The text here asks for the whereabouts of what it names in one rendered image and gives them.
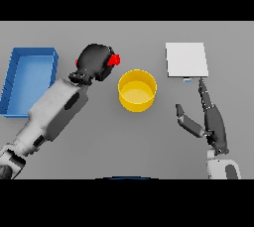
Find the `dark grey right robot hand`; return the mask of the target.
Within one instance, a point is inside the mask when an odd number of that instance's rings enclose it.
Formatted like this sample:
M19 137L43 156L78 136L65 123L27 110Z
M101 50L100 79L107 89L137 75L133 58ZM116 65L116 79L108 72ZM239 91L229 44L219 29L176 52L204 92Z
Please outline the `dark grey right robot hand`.
M227 155L229 150L224 122L219 109L212 103L202 78L198 81L198 93L204 114L204 126L190 118L181 104L176 105L178 124L197 138L206 137L207 143L212 146L216 156Z

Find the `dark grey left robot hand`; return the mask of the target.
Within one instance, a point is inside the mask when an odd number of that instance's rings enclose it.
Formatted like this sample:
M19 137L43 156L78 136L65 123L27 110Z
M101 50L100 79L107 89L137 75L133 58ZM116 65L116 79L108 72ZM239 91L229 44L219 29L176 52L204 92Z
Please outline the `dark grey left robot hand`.
M76 71L68 78L73 83L90 86L92 80L103 81L112 71L108 65L114 51L111 47L99 44L88 45L79 55L76 62Z

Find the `red beaker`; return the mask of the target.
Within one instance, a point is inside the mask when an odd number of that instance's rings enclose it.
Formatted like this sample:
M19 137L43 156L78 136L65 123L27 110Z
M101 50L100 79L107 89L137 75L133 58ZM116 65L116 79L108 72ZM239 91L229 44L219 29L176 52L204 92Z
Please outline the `red beaker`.
M86 70L101 70L119 63L120 56L111 53L109 49L85 50L76 60L76 67Z

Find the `yellow bowl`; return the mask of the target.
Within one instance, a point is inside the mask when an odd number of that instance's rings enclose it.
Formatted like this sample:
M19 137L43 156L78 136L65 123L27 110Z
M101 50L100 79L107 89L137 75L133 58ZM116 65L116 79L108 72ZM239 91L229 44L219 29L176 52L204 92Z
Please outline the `yellow bowl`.
M146 70L132 69L119 79L119 102L129 112L144 112L154 103L157 93L157 82Z

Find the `blue tray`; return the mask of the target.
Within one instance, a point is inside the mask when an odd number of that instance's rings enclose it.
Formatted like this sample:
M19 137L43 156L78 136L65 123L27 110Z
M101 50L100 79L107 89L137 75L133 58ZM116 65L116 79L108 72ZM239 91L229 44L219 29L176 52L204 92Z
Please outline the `blue tray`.
M0 116L27 118L30 108L55 83L58 59L54 47L13 48L0 96Z

